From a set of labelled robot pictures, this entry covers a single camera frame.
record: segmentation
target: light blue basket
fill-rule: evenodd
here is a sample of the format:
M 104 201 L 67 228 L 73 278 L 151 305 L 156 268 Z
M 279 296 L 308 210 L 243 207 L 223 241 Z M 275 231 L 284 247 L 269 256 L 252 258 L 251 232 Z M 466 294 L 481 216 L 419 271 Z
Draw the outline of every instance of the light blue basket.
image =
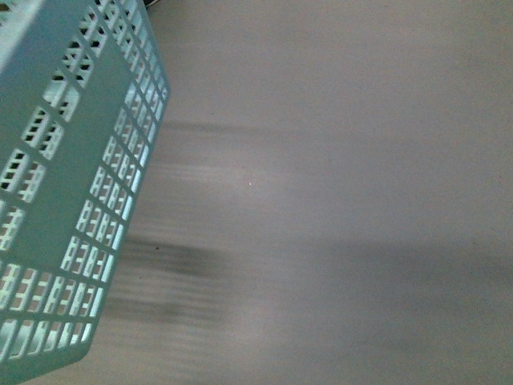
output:
M 89 350 L 167 101 L 142 1 L 0 1 L 1 384 Z

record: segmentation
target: plastic basket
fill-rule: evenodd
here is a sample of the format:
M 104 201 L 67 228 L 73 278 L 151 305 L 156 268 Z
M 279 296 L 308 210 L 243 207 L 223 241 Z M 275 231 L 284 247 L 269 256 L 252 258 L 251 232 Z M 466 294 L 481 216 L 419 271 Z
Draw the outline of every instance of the plastic basket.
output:
M 167 101 L 142 1 L 0 1 L 0 383 L 89 350 Z

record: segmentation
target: white surface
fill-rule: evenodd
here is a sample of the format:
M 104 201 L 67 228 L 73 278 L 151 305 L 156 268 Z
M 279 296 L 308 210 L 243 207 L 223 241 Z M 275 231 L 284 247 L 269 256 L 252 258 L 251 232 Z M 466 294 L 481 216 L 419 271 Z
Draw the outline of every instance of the white surface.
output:
M 130 241 L 90 354 L 30 383 L 513 383 L 512 13 L 155 5 Z

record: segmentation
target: rectangular slot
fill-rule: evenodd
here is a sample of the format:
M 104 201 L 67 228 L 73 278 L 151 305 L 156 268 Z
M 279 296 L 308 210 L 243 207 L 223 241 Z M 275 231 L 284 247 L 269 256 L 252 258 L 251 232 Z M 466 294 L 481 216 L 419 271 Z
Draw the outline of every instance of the rectangular slot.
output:
M 61 97 L 63 96 L 64 91 L 67 86 L 67 79 L 64 74 L 57 70 L 52 76 L 52 79 L 46 90 L 42 94 L 42 97 L 54 108 L 57 108 Z
M 132 49 L 134 45 L 134 39 L 131 36 L 130 32 L 127 32 L 123 37 L 119 40 L 119 49 L 121 50 L 121 53 L 123 54 L 123 57 L 126 59 L 129 54 L 130 50 Z
M 77 82 L 79 82 L 82 88 L 86 87 L 87 81 L 91 77 L 93 69 L 94 63 L 91 57 L 85 54 L 83 58 L 80 60 L 80 64 L 77 66 L 75 70 L 75 78 L 77 79 Z
M 144 60 L 143 60 L 143 58 L 139 58 L 139 61 L 137 62 L 137 65 L 135 66 L 135 70 L 134 70 L 135 81 L 137 83 L 139 83 L 139 87 L 140 87 L 141 80 L 143 79 L 144 68 L 145 68 Z
M 25 212 L 18 207 L 11 207 L 0 227 L 0 250 L 8 250 L 22 225 Z
M 96 314 L 98 313 L 99 306 L 102 303 L 102 298 L 103 298 L 103 288 L 99 287 L 96 290 L 95 301 L 93 302 L 93 306 L 91 308 L 89 317 L 96 317 Z
M 155 79 L 158 79 L 158 80 L 159 80 L 159 82 L 158 82 L 159 89 L 160 89 L 161 91 L 163 91 L 163 90 L 164 90 L 165 82 L 164 82 L 164 78 L 163 78 L 162 76 L 160 76 L 160 77 L 159 77 L 159 75 L 160 75 L 160 69 L 157 67 L 157 68 L 155 69 L 154 76 L 155 76 Z
M 123 157 L 123 161 L 121 162 L 121 166 L 119 167 L 119 171 L 118 171 L 118 177 L 121 180 L 124 179 L 125 175 L 127 174 L 129 164 L 130 164 L 130 157 L 128 155 L 125 155 Z
M 162 110 L 164 109 L 164 104 L 159 100 L 159 105 L 157 106 L 157 111 L 155 111 L 155 119 L 157 122 L 160 120 L 162 116 Z
M 18 197 L 27 203 L 32 202 L 45 175 L 46 168 L 38 162 L 32 162 L 18 190 Z
M 128 88 L 127 94 L 125 95 L 125 104 L 128 108 L 131 106 L 131 102 L 134 99 L 135 93 L 137 92 L 137 89 L 135 88 L 134 84 L 131 84 Z
M 96 16 L 93 9 L 88 7 L 86 14 L 83 16 L 79 23 L 80 34 L 84 39 L 89 40 L 91 38 L 96 28 L 97 22 L 98 17 Z
M 82 273 L 82 269 L 86 263 L 87 258 L 89 257 L 89 248 L 89 244 L 83 241 L 77 252 L 75 262 L 73 263 L 73 267 L 71 268 L 71 271 L 73 273 Z
M 41 321 L 36 328 L 32 340 L 30 341 L 28 355 L 36 355 L 40 352 L 42 343 L 45 340 L 50 323 L 48 321 Z
M 34 329 L 34 321 L 23 321 L 19 327 L 18 334 L 12 347 L 10 348 L 9 358 L 18 359 L 25 354 L 25 350 L 30 341 L 30 333 Z
M 121 187 L 119 186 L 119 184 L 114 183 L 114 188 L 112 189 L 112 194 L 109 197 L 109 201 L 107 203 L 107 207 L 111 210 L 114 208 L 115 202 L 118 200 L 118 195 L 119 195 L 120 189 L 121 189 Z
M 103 178 L 105 178 L 105 170 L 100 166 L 98 167 L 98 170 L 96 170 L 95 179 L 93 180 L 93 183 L 91 185 L 91 188 L 89 189 L 89 193 L 93 197 L 98 197 L 99 191 L 102 187 Z
M 114 136 L 111 136 L 109 139 L 109 143 L 107 143 L 107 146 L 105 147 L 105 151 L 103 152 L 102 160 L 105 162 L 105 164 L 110 164 L 112 155 L 114 154 L 115 150 L 115 139 Z
M 131 182 L 134 180 L 135 172 L 137 171 L 137 166 L 134 163 L 130 163 L 127 170 L 127 175 L 125 176 L 125 184 L 127 187 L 131 186 Z
M 132 133 L 134 131 L 134 125 L 131 122 L 131 119 L 128 118 L 125 122 L 125 125 L 122 127 L 122 129 L 119 131 L 119 136 L 121 137 L 121 140 L 123 143 L 128 145 L 130 148 L 130 145 L 128 144 L 128 141 L 130 140 Z
M 107 203 L 107 199 L 111 194 L 112 186 L 114 185 L 114 178 L 107 174 L 105 176 L 105 180 L 103 181 L 102 188 L 99 190 L 99 200 L 104 205 Z
M 103 47 L 105 46 L 105 42 L 107 41 L 107 32 L 103 29 L 102 26 L 98 26 L 91 36 L 88 39 L 89 47 L 91 47 L 92 51 L 96 56 L 100 56 L 102 53 Z
M 146 41 L 146 44 L 144 44 L 144 58 L 149 62 L 152 55 L 153 55 L 153 46 L 152 46 L 151 42 L 148 40 L 148 41 Z
M 64 129 L 54 122 L 46 132 L 46 135 L 39 146 L 39 153 L 48 160 L 53 158 L 63 136 Z
M 108 254 L 100 250 L 98 253 L 98 259 L 96 260 L 95 269 L 93 270 L 93 279 L 99 280 L 102 276 L 103 269 L 105 268 L 105 264 L 107 263 Z
M 146 114 L 146 116 L 144 116 L 143 124 L 141 124 L 141 129 L 143 130 L 144 135 L 146 135 L 146 137 L 148 136 L 148 133 L 150 131 L 151 122 L 151 114 L 148 113 Z
M 75 316 L 79 313 L 80 304 L 82 303 L 83 296 L 86 293 L 86 287 L 87 285 L 85 283 L 79 283 L 77 294 L 75 295 L 75 298 L 73 298 L 73 304 L 71 305 L 70 315 Z
M 73 279 L 67 280 L 66 286 L 64 287 L 63 296 L 61 297 L 59 307 L 57 308 L 58 315 L 64 315 L 67 312 L 67 309 L 71 303 L 71 299 L 73 298 L 73 293 L 75 292 L 76 284 L 77 282 Z
M 117 215 L 121 215 L 121 212 L 123 211 L 123 206 L 125 202 L 127 201 L 128 193 L 122 188 L 119 191 L 118 200 L 115 202 L 114 206 L 114 212 Z
M 32 118 L 30 119 L 30 123 L 22 134 L 22 139 L 25 141 L 25 143 L 27 143 L 32 148 L 35 148 L 41 140 L 42 135 L 46 131 L 48 121 L 48 114 L 40 107 L 37 107 L 34 114 L 32 115 Z
M 123 230 L 123 225 L 119 225 L 115 233 L 114 242 L 112 242 L 112 249 L 117 250 L 119 248 L 119 243 L 121 243 L 121 238 L 123 237 Z
M 86 262 L 86 267 L 83 270 L 83 276 L 89 278 L 93 271 L 93 267 L 95 267 L 96 258 L 98 257 L 98 248 L 93 247 L 89 253 L 89 258 Z
M 148 149 L 148 146 L 144 146 L 143 154 L 141 155 L 141 159 L 140 159 L 140 163 L 141 163 L 142 167 L 144 167 L 144 165 L 146 164 L 147 155 L 149 152 L 150 152 L 150 150 Z
M 155 123 L 151 122 L 150 132 L 147 134 L 147 141 L 150 143 L 153 143 L 153 140 L 155 139 L 156 128 L 157 127 L 156 127 Z
M 111 247 L 112 241 L 115 236 L 115 231 L 116 231 L 117 225 L 118 225 L 118 222 L 116 222 L 115 220 L 112 220 L 109 222 L 107 231 L 105 233 L 105 239 L 103 240 L 103 244 L 105 246 Z
M 103 8 L 105 8 L 105 5 L 107 4 L 108 0 L 95 0 L 95 5 L 98 7 L 98 10 L 100 12 L 103 11 Z
M 96 286 L 89 285 L 87 287 L 86 294 L 83 297 L 83 304 L 80 307 L 80 316 L 86 317 L 89 314 L 89 309 L 91 308 L 91 303 L 93 302 L 93 298 L 95 296 Z
M 15 319 L 7 319 L 3 322 L 2 328 L 0 328 L 0 363 L 6 357 L 10 344 L 14 340 L 14 334 L 16 333 L 17 326 L 18 321 Z
M 144 70 L 143 75 L 141 77 L 141 81 L 140 81 L 140 87 L 141 87 L 141 91 L 143 93 L 146 91 L 146 88 L 147 88 L 148 84 L 150 83 L 150 81 L 151 81 L 151 76 L 150 76 L 149 72 L 147 70 Z
M 61 338 L 59 339 L 59 343 L 57 344 L 58 349 L 62 349 L 67 347 L 70 342 L 71 335 L 73 333 L 73 323 L 66 322 L 63 327 L 63 333 L 61 334 Z
M 131 185 L 131 190 L 133 193 L 135 193 L 137 191 L 140 181 L 141 181 L 141 170 L 137 169 L 137 172 L 135 173 L 135 177 L 134 177 L 134 182 Z
M 137 160 L 140 159 L 141 157 L 141 154 L 143 153 L 143 150 L 144 150 L 144 138 L 142 136 L 139 137 L 139 139 L 137 140 L 137 144 L 135 145 L 135 148 L 134 148 L 134 156 Z
M 139 62 L 139 50 L 137 49 L 137 46 L 135 44 L 132 44 L 131 49 L 127 55 L 127 64 L 128 64 L 128 67 L 130 68 L 130 71 L 135 70 L 135 66 L 137 66 L 138 62 Z
M 138 34 L 142 25 L 143 18 L 141 18 L 141 14 L 139 13 L 139 11 L 136 10 L 131 18 L 131 29 L 134 31 L 135 34 Z
M 87 222 L 89 221 L 89 217 L 93 212 L 93 203 L 89 200 L 86 200 L 83 204 L 82 212 L 80 213 L 80 218 L 75 226 L 76 229 L 83 233 L 86 230 Z
M 114 263 L 114 256 L 109 255 L 107 259 L 107 263 L 105 264 L 105 269 L 102 274 L 102 282 L 107 282 L 109 277 L 111 276 L 112 264 Z
M 71 268 L 71 264 L 75 260 L 75 255 L 79 249 L 79 243 L 80 240 L 77 237 L 71 237 L 63 261 L 61 262 L 61 269 L 68 271 Z
M 141 106 L 141 109 L 140 109 L 140 112 L 139 112 L 139 116 L 137 117 L 137 124 L 141 128 L 143 126 L 144 120 L 146 119 L 146 115 L 147 115 L 147 108 L 146 108 L 146 105 L 143 104 Z
M 82 56 L 83 47 L 82 44 L 80 44 L 80 41 L 74 37 L 63 56 L 63 63 L 66 66 L 66 68 L 73 72 L 76 68 L 77 63 L 80 60 L 80 57 Z
M 160 101 L 159 92 L 158 91 L 153 92 L 153 96 L 152 96 L 151 102 L 150 102 L 150 108 L 151 108 L 151 111 L 153 111 L 153 113 L 155 113 L 157 107 L 159 106 L 159 101 Z
M 132 198 L 129 196 L 128 197 L 128 200 L 127 200 L 127 205 L 125 206 L 125 210 L 123 210 L 123 216 L 122 218 L 126 221 L 128 219 L 128 215 L 130 214 L 130 211 L 131 211 L 131 203 L 132 203 Z
M 125 122 L 127 121 L 127 112 L 123 107 L 119 110 L 118 119 L 115 121 L 114 131 L 119 136 L 122 136 Z
M 27 269 L 23 273 L 22 280 L 19 282 L 16 294 L 12 300 L 10 309 L 11 310 L 25 310 L 26 304 L 30 299 L 30 292 L 34 286 L 34 282 L 37 276 L 37 271 L 34 269 Z
M 112 171 L 118 171 L 119 166 L 121 165 L 121 160 L 123 159 L 123 149 L 120 145 L 115 146 L 114 154 L 112 154 L 111 159 L 111 168 Z
M 102 242 L 105 238 L 105 234 L 107 234 L 108 224 L 111 216 L 107 213 L 103 214 L 102 223 L 99 226 L 98 233 L 96 234 L 96 241 Z
M 67 88 L 67 91 L 64 93 L 63 100 L 60 102 L 58 106 L 58 111 L 59 115 L 61 115 L 62 118 L 67 122 L 71 120 L 73 112 L 75 112 L 75 109 L 79 104 L 79 98 L 79 92 L 75 90 L 72 86 L 69 86 Z
M 86 227 L 86 235 L 88 237 L 93 237 L 95 235 L 101 216 L 102 216 L 102 210 L 100 208 L 96 207 L 95 211 L 93 211 L 93 213 L 91 215 L 91 219 L 89 220 L 89 223 L 87 224 L 87 227 Z
M 103 9 L 103 20 L 105 20 L 105 23 L 109 26 L 109 28 L 112 28 L 118 16 L 119 8 L 112 0 L 110 0 Z
M 28 311 L 30 311 L 31 313 L 37 313 L 41 309 L 42 304 L 46 300 L 46 294 L 48 293 L 50 284 L 51 274 L 41 273 L 41 276 L 38 280 L 38 284 L 34 289 L 32 300 L 30 301 L 29 307 L 27 309 Z
M 139 114 L 139 109 L 142 105 L 142 98 L 139 94 L 135 94 L 135 98 L 131 104 L 130 111 L 132 116 L 135 118 Z
M 166 100 L 168 98 L 168 88 L 164 87 L 162 90 L 162 100 Z
M 128 150 L 130 152 L 134 152 L 135 146 L 137 145 L 137 140 L 139 139 L 139 135 L 137 134 L 137 131 L 134 130 L 130 136 L 130 141 L 127 144 Z
M 158 81 L 159 89 L 162 90 L 162 87 L 164 86 L 164 78 L 160 76 L 160 66 L 157 65 L 155 67 L 155 70 L 153 71 L 153 78 Z
M 45 314 L 53 314 L 55 307 L 57 305 L 57 301 L 60 298 L 61 293 L 63 292 L 64 288 L 64 278 L 63 277 L 57 277 L 54 280 L 54 285 L 51 288 L 51 292 L 48 295 L 48 298 L 46 299 L 45 308 L 43 309 L 43 313 Z
M 57 341 L 61 335 L 61 329 L 63 327 L 62 322 L 53 322 L 50 327 L 50 333 L 46 337 L 45 346 L 43 348 L 44 351 L 52 351 L 55 349 L 57 345 Z
M 153 72 L 155 70 L 155 66 L 157 64 L 157 57 L 155 54 L 151 54 L 150 59 L 148 60 L 148 63 L 150 64 L 150 71 Z
M 123 34 L 127 30 L 127 23 L 123 18 L 118 18 L 115 20 L 112 27 L 112 35 L 114 36 L 115 41 L 119 44 L 123 38 Z
M 146 44 L 148 34 L 145 26 L 141 26 L 139 33 L 137 34 L 137 39 L 139 40 L 139 47 L 144 47 L 144 44 Z
M 75 345 L 79 339 L 80 335 L 82 334 L 83 330 L 83 323 L 79 322 L 75 325 L 75 328 L 73 329 L 73 334 L 71 335 L 71 341 L 70 345 Z
M 29 162 L 29 156 L 25 152 L 15 149 L 0 176 L 0 188 L 10 193 L 16 191 Z
M 86 327 L 83 330 L 82 339 L 80 340 L 80 342 L 86 342 L 91 335 L 91 331 L 92 331 L 92 324 L 91 323 L 86 324 Z
M 148 85 L 147 90 L 144 92 L 144 94 L 146 95 L 146 101 L 149 103 L 152 111 L 154 111 L 154 108 L 151 107 L 151 98 L 152 98 L 153 94 L 155 93 L 155 89 L 156 89 L 155 83 L 153 81 L 151 81 Z
M 22 271 L 20 265 L 10 263 L 3 271 L 2 279 L 0 279 L 0 310 L 7 307 L 10 297 L 18 282 L 18 276 Z
M 137 2 L 135 0 L 124 0 L 125 15 L 127 18 L 132 18 L 135 9 L 137 8 Z

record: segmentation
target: plastic crate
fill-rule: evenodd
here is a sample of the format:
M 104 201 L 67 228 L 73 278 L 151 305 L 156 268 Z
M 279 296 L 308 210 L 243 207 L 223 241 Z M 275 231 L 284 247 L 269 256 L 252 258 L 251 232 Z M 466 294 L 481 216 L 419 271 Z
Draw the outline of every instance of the plastic crate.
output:
M 167 101 L 142 1 L 0 1 L 1 384 L 89 350 Z

